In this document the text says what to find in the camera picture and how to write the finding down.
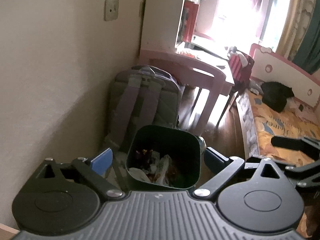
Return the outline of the white purple snack wrapper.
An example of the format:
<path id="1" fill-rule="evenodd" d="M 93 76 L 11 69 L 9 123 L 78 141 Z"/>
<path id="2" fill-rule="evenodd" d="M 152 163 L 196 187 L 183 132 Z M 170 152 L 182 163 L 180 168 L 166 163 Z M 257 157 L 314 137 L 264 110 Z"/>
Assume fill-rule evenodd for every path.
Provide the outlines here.
<path id="1" fill-rule="evenodd" d="M 152 183 L 162 186 L 169 186 L 168 172 L 171 167 L 172 159 L 165 155 L 157 163 L 150 165 L 149 179 Z"/>

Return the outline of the dark green trash bin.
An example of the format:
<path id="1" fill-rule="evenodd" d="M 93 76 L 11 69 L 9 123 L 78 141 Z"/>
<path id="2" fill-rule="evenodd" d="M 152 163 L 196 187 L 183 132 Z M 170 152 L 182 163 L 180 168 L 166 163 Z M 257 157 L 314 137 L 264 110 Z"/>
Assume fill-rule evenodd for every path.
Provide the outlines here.
<path id="1" fill-rule="evenodd" d="M 126 160 L 130 188 L 141 191 L 194 189 L 206 143 L 180 129 L 148 125 L 138 130 Z"/>

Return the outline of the black bag on bed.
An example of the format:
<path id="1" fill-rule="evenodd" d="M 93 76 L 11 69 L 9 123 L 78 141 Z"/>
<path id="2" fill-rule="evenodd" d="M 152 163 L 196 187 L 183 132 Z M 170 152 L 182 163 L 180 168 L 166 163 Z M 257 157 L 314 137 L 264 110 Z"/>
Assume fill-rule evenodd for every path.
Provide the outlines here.
<path id="1" fill-rule="evenodd" d="M 261 89 L 262 102 L 278 113 L 284 110 L 287 99 L 295 96 L 292 88 L 275 81 L 263 83 Z"/>

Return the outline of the grey purple backpack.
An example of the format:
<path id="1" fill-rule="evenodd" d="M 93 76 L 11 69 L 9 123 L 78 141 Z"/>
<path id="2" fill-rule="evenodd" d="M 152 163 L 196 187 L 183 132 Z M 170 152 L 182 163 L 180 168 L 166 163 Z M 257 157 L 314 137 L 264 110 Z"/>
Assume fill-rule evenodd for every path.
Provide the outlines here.
<path id="1" fill-rule="evenodd" d="M 119 72 L 109 88 L 104 146 L 126 152 L 143 126 L 175 128 L 181 97 L 178 81 L 160 68 L 142 65 Z"/>

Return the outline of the pink white headboard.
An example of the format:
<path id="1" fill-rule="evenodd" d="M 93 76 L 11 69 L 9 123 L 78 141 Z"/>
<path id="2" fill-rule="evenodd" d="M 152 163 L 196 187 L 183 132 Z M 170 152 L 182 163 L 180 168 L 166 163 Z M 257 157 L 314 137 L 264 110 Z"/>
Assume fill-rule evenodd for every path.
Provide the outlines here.
<path id="1" fill-rule="evenodd" d="M 252 44 L 249 55 L 254 60 L 251 77 L 264 82 L 279 82 L 292 88 L 295 97 L 313 110 L 319 105 L 319 80 L 271 48 Z"/>

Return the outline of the pink desk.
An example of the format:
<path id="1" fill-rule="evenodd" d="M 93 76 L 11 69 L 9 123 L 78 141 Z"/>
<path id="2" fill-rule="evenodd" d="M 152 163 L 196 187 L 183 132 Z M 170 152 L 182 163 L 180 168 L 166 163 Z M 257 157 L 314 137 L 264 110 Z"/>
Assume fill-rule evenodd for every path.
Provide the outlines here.
<path id="1" fill-rule="evenodd" d="M 204 109 L 191 133 L 200 136 L 206 127 L 212 110 L 220 95 L 227 96 L 234 87 L 234 80 L 228 63 L 225 69 L 214 64 L 212 57 L 199 60 L 178 53 L 141 49 L 139 63 L 151 65 L 169 72 L 183 85 L 199 87 L 209 91 Z"/>

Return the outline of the red striped cloth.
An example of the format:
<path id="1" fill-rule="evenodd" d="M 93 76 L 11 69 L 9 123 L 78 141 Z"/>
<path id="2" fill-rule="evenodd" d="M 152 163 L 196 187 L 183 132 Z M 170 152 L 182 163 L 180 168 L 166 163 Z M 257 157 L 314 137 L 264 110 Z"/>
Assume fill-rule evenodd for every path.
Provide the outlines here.
<path id="1" fill-rule="evenodd" d="M 236 86 L 248 87 L 254 66 L 254 60 L 242 52 L 232 53 L 229 58 L 229 67 Z"/>

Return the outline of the green yellow curtain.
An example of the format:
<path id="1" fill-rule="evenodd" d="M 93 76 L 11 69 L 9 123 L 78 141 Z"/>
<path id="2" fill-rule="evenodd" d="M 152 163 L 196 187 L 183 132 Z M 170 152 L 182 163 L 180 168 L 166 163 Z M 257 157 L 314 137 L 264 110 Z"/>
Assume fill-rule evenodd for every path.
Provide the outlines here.
<path id="1" fill-rule="evenodd" d="M 319 71 L 319 0 L 290 0 L 276 53 L 309 74 Z"/>

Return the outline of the white bookshelf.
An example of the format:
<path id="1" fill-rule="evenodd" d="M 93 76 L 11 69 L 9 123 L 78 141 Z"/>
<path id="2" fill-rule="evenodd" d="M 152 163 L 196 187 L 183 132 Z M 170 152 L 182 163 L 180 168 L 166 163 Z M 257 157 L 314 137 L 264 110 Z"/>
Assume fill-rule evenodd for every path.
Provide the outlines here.
<path id="1" fill-rule="evenodd" d="M 140 50 L 175 51 L 186 0 L 145 0 Z M 194 34 L 212 39 L 218 0 L 193 0 L 199 4 Z"/>

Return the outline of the white wall socket plate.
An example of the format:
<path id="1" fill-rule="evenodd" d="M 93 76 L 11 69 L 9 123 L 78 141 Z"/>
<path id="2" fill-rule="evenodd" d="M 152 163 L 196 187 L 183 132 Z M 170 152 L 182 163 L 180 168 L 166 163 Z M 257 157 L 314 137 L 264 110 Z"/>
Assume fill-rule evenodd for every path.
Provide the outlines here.
<path id="1" fill-rule="evenodd" d="M 105 0 L 104 20 L 114 21 L 118 18 L 119 0 Z"/>

